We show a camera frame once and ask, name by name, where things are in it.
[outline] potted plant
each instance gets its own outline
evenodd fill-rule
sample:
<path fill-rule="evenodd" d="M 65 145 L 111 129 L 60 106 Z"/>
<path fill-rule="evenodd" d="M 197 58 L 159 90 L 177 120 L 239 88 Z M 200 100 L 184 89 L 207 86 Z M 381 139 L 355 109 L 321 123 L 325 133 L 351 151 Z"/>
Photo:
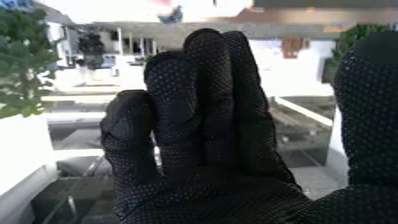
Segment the potted plant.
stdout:
<path fill-rule="evenodd" d="M 47 65 L 56 61 L 44 17 L 40 10 L 0 9 L 0 223 L 12 223 L 56 179 L 47 124 L 37 116 L 54 72 Z"/>
<path fill-rule="evenodd" d="M 325 61 L 325 70 L 323 70 L 323 83 L 332 83 L 333 75 L 339 68 L 339 62 L 346 52 L 349 51 L 357 40 L 362 40 L 373 32 L 390 31 L 388 25 L 380 24 L 362 24 L 357 25 L 344 33 L 335 41 L 335 49 L 332 51 L 332 58 Z"/>
<path fill-rule="evenodd" d="M 83 53 L 83 61 L 86 68 L 95 70 L 102 65 L 104 45 L 99 34 L 88 32 L 81 34 L 78 48 Z"/>
<path fill-rule="evenodd" d="M 44 112 L 56 62 L 46 36 L 46 13 L 0 9 L 0 118 Z"/>

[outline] white pillar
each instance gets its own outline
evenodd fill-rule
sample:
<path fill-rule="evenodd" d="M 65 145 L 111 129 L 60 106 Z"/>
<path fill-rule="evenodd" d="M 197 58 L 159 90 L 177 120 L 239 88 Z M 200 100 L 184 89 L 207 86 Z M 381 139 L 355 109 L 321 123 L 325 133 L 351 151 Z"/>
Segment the white pillar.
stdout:
<path fill-rule="evenodd" d="M 152 40 L 152 55 L 156 55 L 156 48 L 158 48 L 158 43 L 156 43 L 156 41 Z"/>
<path fill-rule="evenodd" d="M 140 38 L 140 56 L 145 56 L 143 38 Z"/>
<path fill-rule="evenodd" d="M 129 45 L 127 45 L 127 48 L 129 48 L 129 54 L 133 54 L 133 33 L 129 32 L 127 34 L 127 38 L 129 38 Z"/>
<path fill-rule="evenodd" d="M 335 108 L 332 136 L 326 153 L 326 168 L 339 180 L 341 187 L 346 185 L 348 178 L 348 160 L 344 155 L 342 138 L 341 138 L 341 112 Z"/>
<path fill-rule="evenodd" d="M 122 32 L 120 32 L 120 28 L 117 28 L 117 36 L 118 36 L 118 55 L 122 55 L 124 52 L 122 52 Z"/>

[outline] black glove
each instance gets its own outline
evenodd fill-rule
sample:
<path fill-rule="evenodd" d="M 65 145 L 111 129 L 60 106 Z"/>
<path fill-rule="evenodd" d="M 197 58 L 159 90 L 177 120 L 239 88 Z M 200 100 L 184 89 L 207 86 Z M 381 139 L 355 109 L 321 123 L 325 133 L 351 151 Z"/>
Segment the black glove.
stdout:
<path fill-rule="evenodd" d="M 349 72 L 344 63 L 355 69 L 365 63 L 378 73 L 396 70 L 360 60 L 353 52 L 335 80 L 349 187 L 310 201 L 275 152 L 275 126 L 243 34 L 220 35 L 209 29 L 198 30 L 186 38 L 184 51 L 152 58 L 145 68 L 147 93 L 126 91 L 117 95 L 101 122 L 120 223 L 398 223 L 398 165 L 390 163 L 398 161 L 398 140 L 390 134 L 390 147 L 371 148 L 367 155 L 365 145 L 374 143 L 367 134 L 374 133 L 365 125 L 378 124 L 362 122 L 365 113 L 378 116 L 373 121 L 385 119 L 385 112 L 365 110 L 385 95 L 360 95 L 360 103 L 344 100 L 365 88 L 376 88 L 367 87 L 367 78 L 358 77 L 367 74 Z M 388 79 L 376 78 L 374 83 L 398 82 L 392 73 Z M 394 86 L 388 87 L 387 94 L 396 96 Z M 396 113 L 398 110 L 387 117 L 387 127 L 398 126 Z M 355 144 L 346 143 L 349 132 L 357 135 Z M 387 141 L 385 134 L 378 133 L 378 137 L 376 141 Z"/>

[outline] ceiling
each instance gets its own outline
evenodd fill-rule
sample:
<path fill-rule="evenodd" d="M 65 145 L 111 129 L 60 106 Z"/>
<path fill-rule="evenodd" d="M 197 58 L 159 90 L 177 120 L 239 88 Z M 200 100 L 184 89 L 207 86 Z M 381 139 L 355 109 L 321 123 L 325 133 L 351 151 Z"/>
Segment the ceiling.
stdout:
<path fill-rule="evenodd" d="M 158 15 L 182 6 L 182 22 L 344 23 L 398 21 L 394 0 L 35 0 L 76 23 L 158 23 Z"/>

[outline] hand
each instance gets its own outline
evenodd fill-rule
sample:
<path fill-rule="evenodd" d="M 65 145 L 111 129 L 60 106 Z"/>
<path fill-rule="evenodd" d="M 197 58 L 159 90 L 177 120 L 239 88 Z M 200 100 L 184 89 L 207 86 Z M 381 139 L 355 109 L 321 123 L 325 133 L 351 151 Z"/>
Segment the hand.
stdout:
<path fill-rule="evenodd" d="M 275 126 L 239 32 L 193 32 L 182 52 L 152 58 L 145 84 L 147 92 L 117 95 L 101 122 L 120 223 L 398 222 L 398 185 L 376 185 L 380 175 L 353 178 L 349 187 L 314 202 L 301 194 L 275 152 Z M 337 94 L 342 118 L 355 108 L 341 100 L 346 91 Z M 360 149 L 351 147 L 346 153 L 357 157 Z M 349 162 L 355 177 L 365 168 L 357 171 L 360 160 Z"/>

